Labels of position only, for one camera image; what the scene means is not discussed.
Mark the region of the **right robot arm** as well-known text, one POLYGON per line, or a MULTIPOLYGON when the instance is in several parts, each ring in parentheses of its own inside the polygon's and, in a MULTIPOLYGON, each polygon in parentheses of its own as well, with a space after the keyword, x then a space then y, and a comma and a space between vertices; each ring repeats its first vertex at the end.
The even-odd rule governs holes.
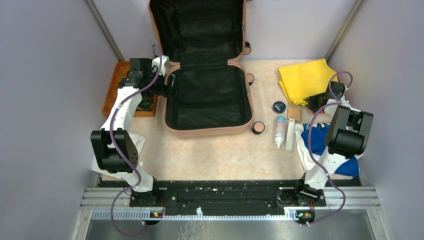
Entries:
POLYGON ((315 165, 296 183, 293 200, 299 206, 307 206, 323 199, 327 183, 340 191, 342 198, 345 199, 343 190, 335 185, 331 176, 342 164, 356 155, 363 154, 370 138, 374 115, 356 109, 341 100, 339 95, 334 93, 333 85, 340 90, 342 84, 334 81, 329 83, 327 91, 332 98, 316 111, 309 124, 312 127, 319 113, 328 107, 335 107, 325 137, 325 149, 318 160, 314 158, 308 145, 309 154, 315 165))

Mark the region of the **white cloth under left arm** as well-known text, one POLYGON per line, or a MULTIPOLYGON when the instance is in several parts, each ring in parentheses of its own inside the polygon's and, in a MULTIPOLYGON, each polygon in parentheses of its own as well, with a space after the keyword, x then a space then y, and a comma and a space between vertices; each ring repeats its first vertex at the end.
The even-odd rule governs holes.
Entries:
MULTIPOLYGON (((142 135, 132 133, 132 132, 129 133, 129 136, 130 136, 132 142, 134 143, 134 145, 137 149, 137 153, 140 154, 142 152, 142 149, 143 149, 144 144, 146 142, 146 138, 142 135)), ((96 173, 99 173, 99 174, 102 174, 102 175, 105 175, 105 176, 110 176, 110 177, 114 178, 112 173, 109 173, 108 171, 102 170, 98 167, 97 160, 96 160, 95 156, 93 156, 93 159, 92 159, 91 170, 96 172, 96 173)))

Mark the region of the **pink suitcase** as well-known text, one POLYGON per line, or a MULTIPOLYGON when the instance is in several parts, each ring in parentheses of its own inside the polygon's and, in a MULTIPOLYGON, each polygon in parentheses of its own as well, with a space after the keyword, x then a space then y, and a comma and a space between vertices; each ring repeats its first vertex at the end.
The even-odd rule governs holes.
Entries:
POLYGON ((255 77, 241 58, 246 41, 244 0, 152 0, 149 14, 169 58, 162 119, 182 138, 240 134, 255 126, 250 91, 255 77))

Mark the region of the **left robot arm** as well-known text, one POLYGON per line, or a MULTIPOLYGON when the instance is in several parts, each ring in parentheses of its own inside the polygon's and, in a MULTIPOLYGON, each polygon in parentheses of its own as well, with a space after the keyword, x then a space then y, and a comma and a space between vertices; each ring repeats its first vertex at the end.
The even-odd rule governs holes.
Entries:
POLYGON ((145 94, 158 94, 164 85, 169 57, 132 58, 129 70, 117 85, 117 96, 105 123, 90 134, 94 156, 91 170, 124 180, 130 187, 131 206, 154 207, 160 202, 156 179, 139 161, 138 141, 145 137, 129 133, 145 94))

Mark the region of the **yellow cloth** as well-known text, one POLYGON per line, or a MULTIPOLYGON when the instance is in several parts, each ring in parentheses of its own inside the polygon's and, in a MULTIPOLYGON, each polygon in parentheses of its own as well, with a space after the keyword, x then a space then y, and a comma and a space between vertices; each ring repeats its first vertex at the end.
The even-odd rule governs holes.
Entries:
POLYGON ((306 98, 326 92, 336 71, 325 59, 292 64, 278 68, 279 85, 289 104, 306 106, 306 98))

